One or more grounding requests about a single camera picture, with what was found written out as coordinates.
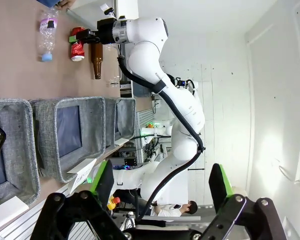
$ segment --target dark hair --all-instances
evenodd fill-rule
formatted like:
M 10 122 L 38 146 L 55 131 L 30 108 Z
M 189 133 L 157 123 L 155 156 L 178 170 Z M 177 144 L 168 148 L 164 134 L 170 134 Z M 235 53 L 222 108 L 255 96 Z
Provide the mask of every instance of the dark hair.
M 195 214 L 198 210 L 198 205 L 195 201 L 190 201 L 189 211 L 186 211 L 187 214 Z

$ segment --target black cable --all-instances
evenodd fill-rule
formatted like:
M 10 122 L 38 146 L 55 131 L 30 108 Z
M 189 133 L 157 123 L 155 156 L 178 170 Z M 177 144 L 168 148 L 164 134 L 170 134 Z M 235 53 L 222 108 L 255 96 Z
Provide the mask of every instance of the black cable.
M 172 75 L 168 74 L 168 73 L 166 73 L 166 74 L 167 74 L 167 76 L 170 78 L 170 81 L 172 82 L 172 84 L 173 84 L 174 86 L 176 86 L 175 78 L 174 78 Z
M 130 140 L 141 139 L 141 138 L 146 138 L 146 137 L 151 137 L 151 136 L 154 136 L 154 134 L 148 134 L 148 135 L 143 135 L 143 136 L 135 136 L 135 137 L 131 138 Z M 171 138 L 171 136 L 157 135 L 157 138 Z
M 164 149 L 162 147 L 162 144 L 160 144 L 160 152 L 163 154 L 164 153 Z
M 167 136 L 167 137 L 158 137 L 158 139 L 161 139 L 161 140 L 163 140 L 163 139 L 168 139 L 169 138 L 169 136 Z
M 134 206 L 135 206 L 135 219 L 137 219 L 139 217 L 139 198 L 138 198 L 138 192 L 137 190 L 133 190 L 132 191 L 133 195 L 134 195 Z
M 145 157 L 145 160 L 143 161 L 144 163 L 149 162 L 148 157 L 151 157 L 151 154 L 152 154 L 152 151 L 153 151 L 153 146 L 154 145 L 152 144 L 152 146 L 150 146 L 150 148 L 147 149 L 147 151 L 146 151 L 146 157 Z
M 152 158 L 152 156 L 154 155 L 154 153 L 156 152 L 155 150 L 156 145 L 153 143 L 152 144 L 152 148 L 150 149 L 150 158 Z
M 126 65 L 125 65 L 125 57 L 120 55 L 118 57 L 118 62 L 119 62 L 119 67 L 122 71 L 122 73 L 130 80 L 134 81 L 135 83 L 143 86 L 143 87 L 146 87 L 148 89 L 152 89 L 154 87 L 154 84 L 148 82 L 148 81 L 145 81 L 143 79 L 141 79 L 140 77 L 137 77 L 135 75 L 133 75 L 131 72 L 129 72 L 129 70 L 127 69 Z
M 191 79 L 188 79 L 186 81 L 186 84 L 188 84 L 188 82 L 192 83 L 192 95 L 195 95 L 195 84 L 194 84 L 194 82 Z
M 205 150 L 204 144 L 200 138 L 200 136 L 195 132 L 195 130 L 190 126 L 190 124 L 186 121 L 184 116 L 179 112 L 178 108 L 175 106 L 171 98 L 163 91 L 159 93 L 159 95 L 163 98 L 163 100 L 167 103 L 167 105 L 171 108 L 174 115 L 177 117 L 177 119 L 184 125 L 184 127 L 188 130 L 188 132 L 192 135 L 192 137 L 197 141 L 198 143 L 198 152 L 194 155 L 194 157 L 189 160 L 187 163 L 183 164 L 182 166 L 178 167 L 177 169 L 173 170 L 168 176 L 166 176 L 160 184 L 155 188 L 153 193 L 151 194 L 150 198 L 148 199 L 144 211 L 141 215 L 139 215 L 138 218 L 136 218 L 136 221 L 140 221 L 147 213 L 147 209 L 150 208 L 150 205 L 152 201 L 155 199 L 158 192 L 178 173 L 181 173 L 183 170 L 186 170 L 189 168 L 200 156 L 200 154 Z
M 152 108 L 153 114 L 156 114 L 156 112 L 157 112 L 157 105 L 159 105 L 159 103 L 156 102 Z
M 130 80 L 136 82 L 137 84 L 140 84 L 141 86 L 144 86 L 146 88 L 152 89 L 154 84 L 147 82 L 137 76 L 134 76 L 131 72 L 128 71 L 128 69 L 125 66 L 124 63 L 124 57 L 123 56 L 119 56 L 118 57 L 118 62 L 119 62 L 119 67 L 122 71 L 122 73 L 129 78 Z M 158 194 L 158 192 L 174 177 L 176 176 L 178 173 L 182 172 L 183 170 L 187 169 L 188 167 L 190 167 L 200 156 L 200 154 L 205 150 L 204 144 L 200 138 L 200 136 L 195 132 L 195 130 L 190 126 L 190 124 L 187 122 L 187 120 L 183 117 L 183 115 L 179 112 L 178 108 L 175 106 L 174 102 L 171 100 L 171 98 L 164 92 L 161 91 L 159 93 L 159 96 L 161 96 L 163 98 L 163 100 L 167 103 L 167 105 L 170 107 L 170 109 L 172 110 L 172 112 L 174 113 L 174 115 L 177 117 L 177 119 L 183 124 L 183 126 L 187 129 L 187 131 L 192 135 L 192 137 L 197 141 L 198 143 L 198 151 L 197 153 L 194 155 L 194 157 L 189 160 L 187 163 L 185 163 L 184 165 L 178 167 L 177 169 L 173 170 L 170 174 L 168 174 L 168 176 L 166 176 L 161 182 L 160 184 L 155 188 L 155 190 L 153 191 L 153 193 L 151 194 L 150 198 L 148 199 L 146 206 L 144 208 L 144 211 L 141 215 L 138 216 L 138 218 L 136 218 L 136 221 L 140 221 L 147 212 L 147 209 L 150 208 L 150 205 L 152 203 L 152 201 L 154 200 L 154 198 L 156 197 L 156 195 Z
M 158 143 L 159 143 L 159 138 L 160 138 L 160 137 L 156 137 L 156 144 L 154 145 L 154 147 L 156 147 L 156 146 L 158 145 Z
M 145 145 L 144 147 L 142 147 L 142 148 L 139 148 L 139 149 L 136 149 L 136 150 L 132 150 L 132 151 L 127 151 L 127 152 L 135 152 L 135 151 L 139 151 L 139 150 L 144 149 L 145 147 L 146 147 L 146 145 Z

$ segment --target green trim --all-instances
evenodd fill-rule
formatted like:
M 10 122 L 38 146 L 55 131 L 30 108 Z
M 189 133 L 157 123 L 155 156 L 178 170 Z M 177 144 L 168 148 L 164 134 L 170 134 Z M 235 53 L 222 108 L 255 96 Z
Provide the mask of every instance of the green trim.
M 224 186 L 225 186 L 225 190 L 226 190 L 226 197 L 229 198 L 231 197 L 234 193 L 234 191 L 232 190 L 231 184 L 227 178 L 226 172 L 224 167 L 222 166 L 222 164 L 219 164 L 221 172 L 222 172 L 222 178 L 223 178 L 223 182 L 224 182 Z
M 100 181 L 100 178 L 102 176 L 102 174 L 104 173 L 104 170 L 106 168 L 106 165 L 107 165 L 107 162 L 108 161 L 103 161 L 98 169 L 98 172 L 96 173 L 95 175 L 95 178 L 92 182 L 92 185 L 91 185 L 91 188 L 90 188 L 90 192 L 92 192 L 93 194 L 96 193 L 96 189 L 97 189 L 97 186 L 98 186 L 98 183 Z

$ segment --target bottle label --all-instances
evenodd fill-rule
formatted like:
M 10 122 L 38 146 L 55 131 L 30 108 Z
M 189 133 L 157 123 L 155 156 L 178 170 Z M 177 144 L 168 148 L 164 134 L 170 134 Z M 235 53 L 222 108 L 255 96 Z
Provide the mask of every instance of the bottle label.
M 58 20 L 54 17 L 51 17 L 51 18 L 45 18 L 43 19 L 41 22 L 40 22 L 40 31 L 43 30 L 43 29 L 46 29 L 48 27 L 48 22 L 49 21 L 53 21 L 53 24 L 54 24 L 54 28 L 56 29 L 57 28 L 57 24 L 58 24 Z

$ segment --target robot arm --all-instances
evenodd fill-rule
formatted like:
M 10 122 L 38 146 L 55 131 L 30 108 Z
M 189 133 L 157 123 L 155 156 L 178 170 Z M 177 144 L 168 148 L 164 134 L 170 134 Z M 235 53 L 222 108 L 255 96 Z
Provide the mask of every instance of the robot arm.
M 83 34 L 84 32 L 79 35 L 80 41 L 83 40 Z M 113 171 L 113 191 L 135 189 L 141 185 L 142 198 L 156 201 L 168 187 L 167 180 L 171 180 L 181 169 L 187 169 L 190 166 L 187 164 L 191 160 L 195 161 L 203 151 L 203 144 L 198 136 L 205 123 L 202 106 L 187 89 L 176 88 L 160 67 L 159 57 L 168 39 L 167 26 L 161 18 L 119 21 L 114 18 L 104 19 L 98 22 L 98 31 L 94 32 L 94 35 L 93 39 L 102 44 L 133 43 L 135 46 L 127 59 L 133 77 L 138 76 L 135 78 L 146 81 L 147 86 L 161 86 L 157 91 L 158 94 L 167 102 L 178 119 L 172 127 L 172 154 L 162 162 L 149 163 L 135 170 Z
M 145 44 L 145 42 L 151 40 L 153 36 L 150 36 L 151 38 L 149 39 L 140 38 L 139 36 L 139 33 L 141 31 L 156 30 L 153 29 L 152 25 L 150 24 L 151 22 L 153 22 L 153 19 L 145 20 L 144 22 L 147 23 L 146 25 L 142 24 L 143 20 L 141 19 L 138 19 L 136 21 L 136 26 L 138 28 L 133 28 L 132 30 L 134 30 L 134 32 L 127 32 L 127 36 L 129 36 L 129 34 L 132 34 L 129 40 L 136 44 L 136 49 L 132 51 L 130 56 L 132 57 L 132 59 L 129 60 L 129 63 L 132 64 L 130 68 L 135 74 L 138 74 L 150 83 L 156 84 L 159 83 L 161 80 L 164 83 L 166 83 L 167 76 L 161 71 L 159 64 L 157 64 L 156 62 L 159 59 L 163 43 L 160 48 L 160 45 L 156 45 L 156 41 L 153 38 L 153 42 L 150 42 L 150 44 Z M 101 39 L 97 37 L 99 38 L 98 41 L 102 42 L 103 44 L 112 43 L 114 41 L 112 39 L 113 33 L 116 32 L 114 30 L 112 31 L 112 28 L 105 28 L 104 30 L 106 30 L 105 33 L 99 33 L 99 36 L 104 34 L 104 38 Z M 119 31 L 117 33 L 120 36 L 125 35 L 125 31 Z M 142 54 L 140 52 L 137 52 L 137 50 L 148 53 L 147 51 L 149 49 L 154 49 L 153 45 L 157 47 L 158 51 L 158 54 L 152 52 L 152 54 L 156 55 L 156 57 L 149 56 L 149 59 L 152 59 L 154 62 L 149 61 L 148 63 L 153 65 L 142 65 L 140 64 L 140 62 L 137 62 L 137 60 L 139 59 L 142 63 L 143 58 L 146 59 L 148 57 L 146 55 L 142 56 Z M 168 102 L 168 104 L 170 104 L 169 106 L 172 108 L 172 111 L 177 116 L 180 122 L 177 122 L 176 125 L 174 125 L 172 128 L 171 136 L 173 154 L 169 155 L 164 161 L 162 161 L 159 164 L 160 167 L 150 164 L 141 167 L 141 169 L 147 169 L 148 174 L 152 174 L 151 176 L 153 179 L 156 177 L 160 177 L 160 179 L 163 178 L 163 180 L 159 184 L 157 182 L 152 182 L 153 185 L 158 184 L 158 187 L 155 188 L 153 194 L 151 194 L 151 197 L 149 197 L 149 201 L 147 203 L 146 208 L 150 206 L 149 202 L 155 198 L 154 195 L 158 195 L 160 193 L 160 189 L 162 189 L 166 182 L 171 180 L 176 174 L 178 174 L 179 171 L 177 169 L 171 169 L 173 165 L 179 165 L 188 160 L 187 163 L 178 167 L 180 171 L 185 170 L 187 167 L 190 166 L 189 164 L 192 164 L 198 158 L 199 154 L 201 153 L 201 150 L 204 149 L 202 141 L 196 134 L 203 127 L 204 116 L 202 113 L 202 109 L 198 107 L 198 102 L 195 100 L 192 94 L 190 93 L 192 96 L 190 97 L 186 92 L 176 91 L 175 87 L 172 87 L 168 83 L 166 83 L 165 87 L 161 90 L 161 93 L 162 98 L 166 102 Z M 182 155 L 182 152 L 180 152 L 179 156 L 177 154 L 178 150 L 176 149 L 176 147 L 178 146 L 178 144 L 185 144 L 187 141 L 189 141 L 189 144 L 192 144 L 192 142 L 194 143 L 196 141 L 198 143 L 198 151 L 195 153 L 195 151 L 192 148 L 188 149 L 186 146 L 183 146 L 183 151 L 187 153 Z M 132 179 L 130 182 L 134 182 L 135 186 L 138 186 L 137 181 L 143 180 L 142 188 L 145 189 L 145 185 L 149 184 L 149 182 L 147 183 L 147 178 L 142 177 L 142 175 L 144 175 L 145 172 L 136 172 L 136 174 L 137 173 L 139 173 L 140 176 L 131 175 L 130 177 Z M 178 230 L 170 229 L 169 231 L 163 231 L 162 228 L 151 230 L 141 228 L 129 228 L 125 230 L 124 233 L 122 233 L 120 229 L 116 227 L 110 216 L 101 208 L 100 202 L 99 200 L 97 200 L 98 196 L 93 196 L 93 194 L 90 191 L 81 191 L 80 193 L 75 193 L 69 198 L 66 198 L 66 196 L 64 196 L 62 193 L 52 193 L 48 196 L 48 198 L 45 201 L 45 204 L 42 208 L 40 216 L 36 222 L 35 228 L 31 235 L 31 240 L 68 239 L 70 231 L 76 222 L 87 222 L 90 228 L 92 229 L 94 235 L 97 234 L 98 238 L 102 240 L 221 240 L 227 237 L 234 224 L 245 226 L 252 240 L 286 239 L 285 232 L 281 226 L 278 213 L 274 207 L 273 202 L 270 199 L 261 198 L 258 199 L 256 202 L 252 202 L 248 198 L 238 194 L 234 194 L 227 198 L 228 199 L 222 206 L 222 210 L 219 210 L 217 212 L 217 215 L 213 219 L 212 223 L 202 233 L 192 229 L 181 230 L 180 228 Z

